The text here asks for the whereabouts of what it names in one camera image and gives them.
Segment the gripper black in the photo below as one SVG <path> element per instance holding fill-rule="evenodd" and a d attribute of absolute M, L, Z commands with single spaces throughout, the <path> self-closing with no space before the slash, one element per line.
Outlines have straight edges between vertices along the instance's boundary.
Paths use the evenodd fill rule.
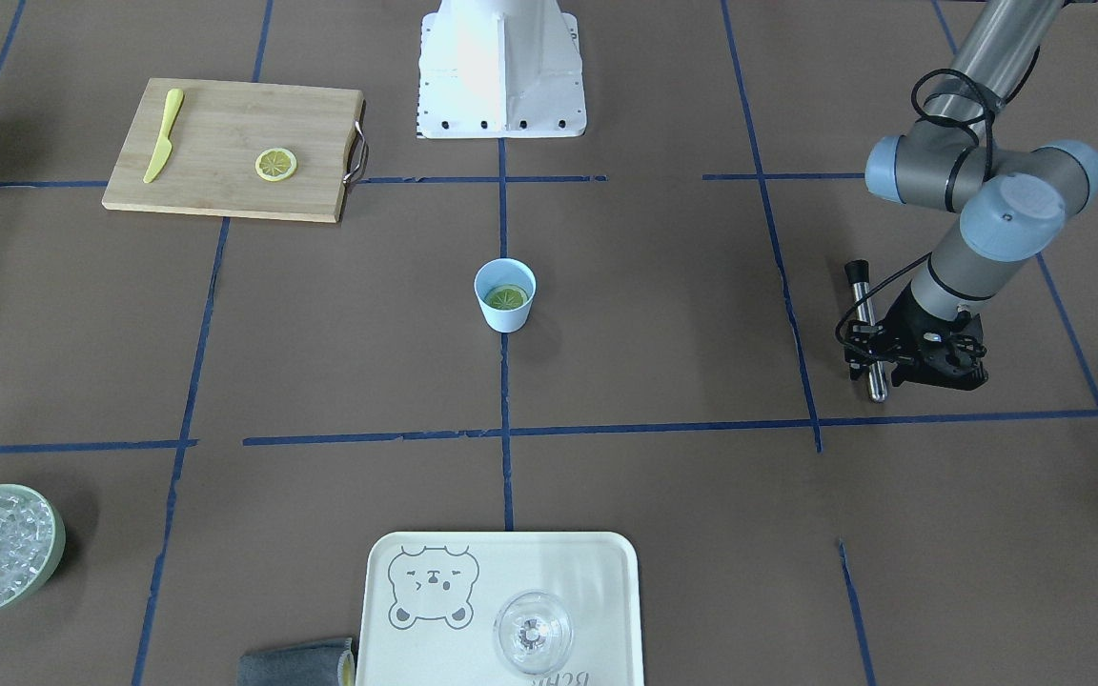
<path fill-rule="evenodd" d="M 882 344 L 896 364 L 893 386 L 916 383 L 972 391 L 988 382 L 981 315 L 959 313 L 943 320 L 921 307 L 911 290 L 894 301 L 882 320 Z"/>

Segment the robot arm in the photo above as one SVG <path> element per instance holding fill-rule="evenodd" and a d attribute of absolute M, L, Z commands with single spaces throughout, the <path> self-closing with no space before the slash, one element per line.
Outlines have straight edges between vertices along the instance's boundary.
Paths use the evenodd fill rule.
<path fill-rule="evenodd" d="M 987 381 L 981 313 L 1098 192 L 1098 151 L 1076 140 L 1007 151 L 994 127 L 1034 69 L 1058 1 L 989 1 L 953 61 L 912 87 L 907 134 L 865 165 L 872 195 L 954 214 L 881 320 L 843 316 L 850 376 L 890 366 L 890 382 L 971 391 Z"/>

